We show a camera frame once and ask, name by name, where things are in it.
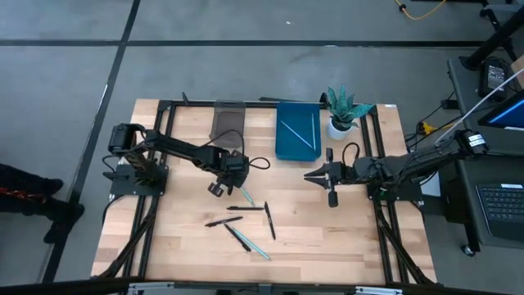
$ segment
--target green leaves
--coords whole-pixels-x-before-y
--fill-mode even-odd
[[[335,90],[331,87],[327,87],[327,99],[329,100],[329,111],[333,114],[337,114],[337,95]]]
[[[373,105],[358,105],[353,108],[353,119],[358,119],[361,116],[366,116],[366,114],[371,110]]]
[[[337,98],[335,90],[331,87],[327,88],[327,99],[329,101],[329,111],[333,114],[333,119],[340,123],[340,126],[344,128],[350,128],[351,126],[359,127],[352,121],[358,119],[361,116],[365,116],[373,105],[358,105],[353,107],[353,101],[355,94],[351,94],[346,97],[346,87],[342,86],[340,94]]]

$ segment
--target black pen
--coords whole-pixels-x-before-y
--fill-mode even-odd
[[[271,221],[271,213],[269,213],[269,206],[267,202],[264,202],[264,209],[265,209],[265,214],[268,215],[269,228],[271,229],[271,235],[273,236],[273,240],[276,240],[277,236],[275,235],[275,228],[273,227],[273,222]]]
[[[239,207],[239,206],[229,206],[228,210],[263,210],[263,207]]]
[[[244,241],[242,241],[242,239],[237,236],[237,234],[235,234],[235,232],[229,227],[229,225],[224,224],[224,226],[226,227],[228,232],[231,233],[233,237],[235,237],[235,239],[244,247],[246,251],[251,252],[251,248],[247,246],[246,243],[244,243]]]
[[[225,223],[228,223],[228,222],[231,222],[231,221],[240,220],[242,218],[243,218],[242,216],[237,216],[237,217],[233,217],[233,218],[228,218],[226,220],[213,221],[213,222],[208,223],[206,226],[207,227],[213,227],[213,226],[222,225],[222,224],[225,224]]]

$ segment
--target laptop keyboard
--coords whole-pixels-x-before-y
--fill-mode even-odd
[[[487,220],[524,223],[524,188],[520,184],[479,184],[477,192]]]

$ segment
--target potted plant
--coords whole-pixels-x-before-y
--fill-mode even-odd
[[[332,113],[330,123],[327,124],[327,134],[329,137],[341,140],[344,139],[353,127],[359,127],[353,120],[365,116],[373,105],[361,104],[353,107],[355,94],[346,97],[346,87],[341,87],[340,95],[337,98],[332,88],[327,89],[327,108]]]

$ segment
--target teal pen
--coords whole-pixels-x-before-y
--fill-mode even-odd
[[[303,143],[307,144],[308,147],[310,148],[313,148],[313,146],[311,144],[309,144],[307,141],[305,141],[305,139],[303,139],[295,130],[293,130],[291,127],[289,127],[286,123],[284,123],[284,121],[280,121],[280,123],[282,123],[282,125],[286,126],[286,128],[289,129],[289,131],[291,131],[298,139],[300,139]]]
[[[317,143],[315,142],[314,137],[314,115],[311,113],[311,128],[313,129],[313,149],[317,152]]]
[[[246,197],[247,201],[253,206],[256,207],[255,202],[253,202],[253,199],[249,195],[249,193],[246,192],[244,188],[240,188],[241,192],[244,194],[244,197]]]
[[[260,250],[260,248],[258,248],[252,241],[250,241],[249,239],[247,239],[243,234],[241,234],[237,229],[233,228],[232,226],[230,226],[230,228],[235,232],[235,234],[238,235],[239,238],[242,239],[242,241],[244,241],[244,243],[246,243],[249,247],[255,249],[255,251],[257,251],[260,255],[262,255],[265,259],[267,260],[271,260],[271,258],[269,258],[268,254],[266,254],[264,251]]]

